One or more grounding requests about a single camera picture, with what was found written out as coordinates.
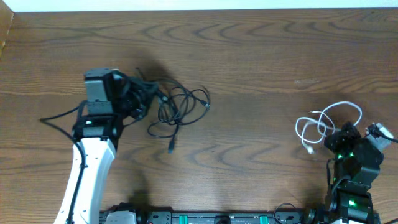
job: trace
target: white cable connector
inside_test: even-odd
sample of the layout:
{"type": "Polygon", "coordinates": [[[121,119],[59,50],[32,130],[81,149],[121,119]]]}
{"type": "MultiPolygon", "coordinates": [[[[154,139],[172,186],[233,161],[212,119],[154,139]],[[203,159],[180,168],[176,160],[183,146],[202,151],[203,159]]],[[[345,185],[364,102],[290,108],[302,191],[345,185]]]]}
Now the white cable connector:
{"type": "Polygon", "coordinates": [[[358,105],[356,105],[356,104],[354,104],[354,103],[352,103],[352,102],[349,102],[349,101],[341,101],[341,102],[333,103],[332,105],[329,105],[329,106],[327,106],[325,109],[323,109],[323,111],[310,111],[310,113],[319,113],[319,114],[320,114],[318,120],[315,120],[315,119],[312,119],[312,118],[308,118],[308,117],[301,117],[301,118],[297,119],[296,125],[295,125],[296,134],[300,137],[301,143],[303,144],[304,148],[307,149],[307,151],[308,151],[309,154],[314,154],[314,150],[313,150],[313,147],[312,147],[312,146],[309,146],[307,143],[310,143],[310,144],[318,144],[318,143],[322,142],[322,140],[326,137],[326,131],[327,131],[327,129],[332,130],[332,134],[335,133],[335,131],[339,131],[339,129],[335,127],[335,124],[334,124],[333,121],[329,118],[329,116],[326,115],[326,111],[327,111],[328,109],[334,107],[334,106],[343,105],[343,104],[353,106],[353,107],[355,107],[355,108],[359,111],[359,118],[358,118],[358,120],[354,123],[354,126],[356,126],[356,125],[359,123],[359,121],[361,120],[361,118],[362,118],[362,109],[361,109],[358,105]],[[323,116],[325,116],[325,117],[327,118],[327,120],[329,120],[329,122],[331,123],[331,126],[326,125],[326,124],[322,121],[322,117],[323,117],[323,116]],[[300,122],[301,120],[307,120],[307,122],[304,124],[303,131],[302,131],[301,134],[300,134],[299,131],[298,131],[298,129],[297,129],[297,127],[298,127],[299,122],[300,122]],[[312,125],[312,124],[316,124],[316,125],[317,125],[318,133],[319,133],[320,136],[321,136],[321,137],[320,137],[318,140],[316,140],[316,141],[311,141],[311,140],[308,140],[308,139],[305,139],[305,138],[304,138],[305,130],[307,129],[307,127],[308,127],[309,125],[312,125]]]}

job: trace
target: green tape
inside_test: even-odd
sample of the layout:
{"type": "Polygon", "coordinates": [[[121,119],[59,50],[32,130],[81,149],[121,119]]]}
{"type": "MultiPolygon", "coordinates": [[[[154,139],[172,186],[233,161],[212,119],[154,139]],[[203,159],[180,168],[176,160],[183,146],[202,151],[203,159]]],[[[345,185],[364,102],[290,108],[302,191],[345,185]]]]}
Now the green tape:
{"type": "Polygon", "coordinates": [[[268,224],[268,216],[260,216],[260,224],[268,224]]]}
{"type": "Polygon", "coordinates": [[[180,224],[188,224],[188,216],[180,215],[180,224]]]}

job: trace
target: white cable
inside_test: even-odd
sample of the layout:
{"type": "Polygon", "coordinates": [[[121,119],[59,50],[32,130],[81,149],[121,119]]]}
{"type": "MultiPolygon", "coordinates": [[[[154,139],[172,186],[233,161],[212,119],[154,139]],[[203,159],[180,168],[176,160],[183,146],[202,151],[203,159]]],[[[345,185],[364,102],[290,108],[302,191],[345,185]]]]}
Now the white cable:
{"type": "Polygon", "coordinates": [[[313,153],[314,153],[313,147],[312,147],[312,146],[309,146],[309,145],[306,144],[305,142],[311,143],[311,144],[317,144],[317,143],[322,142],[322,140],[326,137],[326,131],[327,131],[328,129],[329,129],[329,130],[332,130],[332,134],[333,134],[335,131],[339,131],[339,129],[335,127],[334,122],[329,118],[328,115],[326,115],[326,111],[327,111],[328,109],[334,107],[334,106],[338,106],[338,105],[342,105],[342,104],[346,104],[346,105],[353,106],[353,107],[355,107],[355,108],[359,111],[359,118],[358,118],[358,120],[354,123],[354,126],[356,126],[356,125],[361,121],[361,118],[362,118],[362,109],[361,109],[358,105],[356,105],[356,104],[354,104],[354,103],[352,103],[352,102],[349,102],[349,101],[341,101],[341,102],[333,103],[332,105],[330,105],[330,106],[326,107],[325,109],[323,109],[323,111],[310,111],[310,113],[319,113],[319,114],[320,114],[318,120],[315,120],[315,119],[312,119],[312,118],[308,118],[308,117],[301,117],[301,118],[297,119],[296,125],[295,125],[296,134],[300,137],[301,143],[303,144],[304,148],[307,149],[307,151],[308,151],[309,154],[313,154],[313,153]],[[327,125],[322,121],[322,116],[325,116],[325,117],[329,120],[329,122],[331,123],[331,126],[327,126],[327,125]],[[307,122],[304,124],[303,131],[302,131],[301,134],[300,134],[299,131],[298,131],[298,129],[297,129],[297,127],[298,127],[299,122],[300,122],[301,120],[307,120],[307,122]],[[312,125],[312,124],[316,124],[316,125],[317,125],[318,133],[319,133],[320,136],[321,136],[321,137],[320,137],[318,140],[316,140],[316,141],[311,141],[311,140],[308,140],[308,139],[305,139],[305,138],[304,138],[305,130],[307,129],[307,127],[308,127],[309,125],[312,125]]]}

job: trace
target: white wall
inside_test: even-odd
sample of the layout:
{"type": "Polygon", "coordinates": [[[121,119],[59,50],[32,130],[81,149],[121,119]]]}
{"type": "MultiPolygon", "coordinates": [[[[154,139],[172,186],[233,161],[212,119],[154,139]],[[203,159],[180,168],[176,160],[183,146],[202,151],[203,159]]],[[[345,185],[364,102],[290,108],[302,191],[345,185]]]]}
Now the white wall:
{"type": "Polygon", "coordinates": [[[398,0],[4,0],[14,12],[398,7],[398,0]]]}

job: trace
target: brown object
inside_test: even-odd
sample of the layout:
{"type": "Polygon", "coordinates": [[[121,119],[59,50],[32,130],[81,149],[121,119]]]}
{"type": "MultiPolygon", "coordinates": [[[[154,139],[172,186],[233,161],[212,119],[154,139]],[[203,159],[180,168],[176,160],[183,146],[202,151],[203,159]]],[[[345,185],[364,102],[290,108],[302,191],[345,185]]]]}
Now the brown object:
{"type": "MultiPolygon", "coordinates": [[[[38,122],[85,99],[83,73],[117,67],[204,85],[211,110],[169,140],[127,128],[102,208],[132,200],[174,210],[273,210],[323,202],[326,160],[308,155],[295,120],[340,100],[398,134],[398,10],[317,9],[17,14],[0,70],[0,222],[52,223],[72,144],[38,122]]],[[[342,125],[358,112],[330,111],[342,125]]],[[[75,117],[55,123],[70,130],[75,117]]],[[[398,147],[385,151],[371,193],[382,222],[397,218],[398,147]]]]}
{"type": "Polygon", "coordinates": [[[6,3],[0,0],[0,58],[2,49],[6,44],[13,16],[14,13],[8,8],[6,3]]]}

